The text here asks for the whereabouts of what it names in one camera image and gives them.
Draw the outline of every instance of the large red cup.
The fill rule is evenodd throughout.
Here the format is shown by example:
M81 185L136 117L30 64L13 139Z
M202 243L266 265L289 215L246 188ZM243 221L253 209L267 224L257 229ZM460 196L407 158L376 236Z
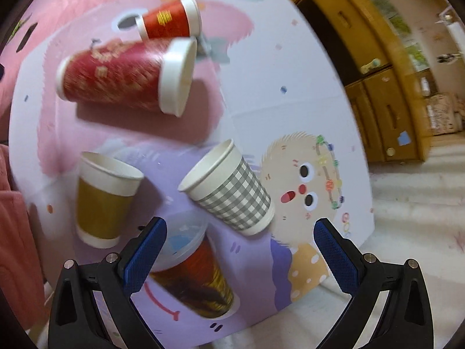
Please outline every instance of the large red cup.
M200 10L195 0L175 0L136 18L142 40L198 37L202 31Z
M193 38L110 43L64 59L57 92L71 102L121 104L180 117L189 96Z

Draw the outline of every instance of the gingham pattern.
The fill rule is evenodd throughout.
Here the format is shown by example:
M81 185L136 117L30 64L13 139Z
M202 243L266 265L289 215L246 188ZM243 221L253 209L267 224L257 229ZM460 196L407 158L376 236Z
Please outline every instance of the gingham pattern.
M222 185L197 202L234 230L243 231L255 226L264 217L270 208L271 197L248 164L241 159Z

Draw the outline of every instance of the metal screw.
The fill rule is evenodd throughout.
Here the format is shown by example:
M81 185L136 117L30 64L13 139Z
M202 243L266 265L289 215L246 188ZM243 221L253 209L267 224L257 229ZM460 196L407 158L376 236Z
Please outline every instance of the metal screw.
M412 269L416 269L418 268L418 262L416 262L415 260L413 259L410 259L408 261L408 266L410 266Z
M373 253L365 253L363 255L363 258L365 259L366 262L369 262L370 264L373 264L376 262L376 256Z
M118 255L116 253L107 254L105 260L111 264L112 262L118 260Z
M65 262L65 264L63 265L66 269L70 269L72 268L74 265L74 261L73 260L68 260Z

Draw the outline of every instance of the clear plastic lid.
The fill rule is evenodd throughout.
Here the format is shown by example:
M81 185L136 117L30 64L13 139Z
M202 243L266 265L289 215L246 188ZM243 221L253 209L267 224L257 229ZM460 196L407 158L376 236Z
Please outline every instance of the clear plastic lid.
M208 227L207 217L201 210L184 211L163 217L167 223L167 241L152 266L160 272L186 260L200 246Z

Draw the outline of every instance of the blue gripper pad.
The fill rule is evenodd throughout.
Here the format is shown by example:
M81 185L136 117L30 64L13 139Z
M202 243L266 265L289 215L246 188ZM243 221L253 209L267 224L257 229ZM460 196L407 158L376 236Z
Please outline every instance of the blue gripper pad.
M144 228L139 237L131 239L121 251L122 259L126 248L129 249L129 253L133 253L122 269L125 295L129 296L140 291L166 239L167 223L156 217Z
M345 240L331 225L329 220L320 219L315 223L313 237L318 249L328 264L329 269L331 269L342 292L354 296L359 288L359 272L339 244L335 237L336 235L338 239L340 238L339 241L341 243Z

